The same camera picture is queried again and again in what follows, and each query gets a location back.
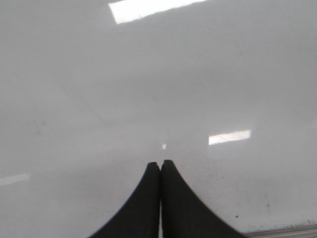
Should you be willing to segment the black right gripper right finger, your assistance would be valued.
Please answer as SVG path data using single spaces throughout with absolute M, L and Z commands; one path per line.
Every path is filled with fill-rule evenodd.
M 243 238 L 192 191 L 172 160 L 161 167 L 164 238 Z

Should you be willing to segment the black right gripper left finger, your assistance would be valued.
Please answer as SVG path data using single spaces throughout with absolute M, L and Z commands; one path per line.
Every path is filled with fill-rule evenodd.
M 137 187 L 118 212 L 91 237 L 157 238 L 160 216 L 160 169 L 147 164 Z

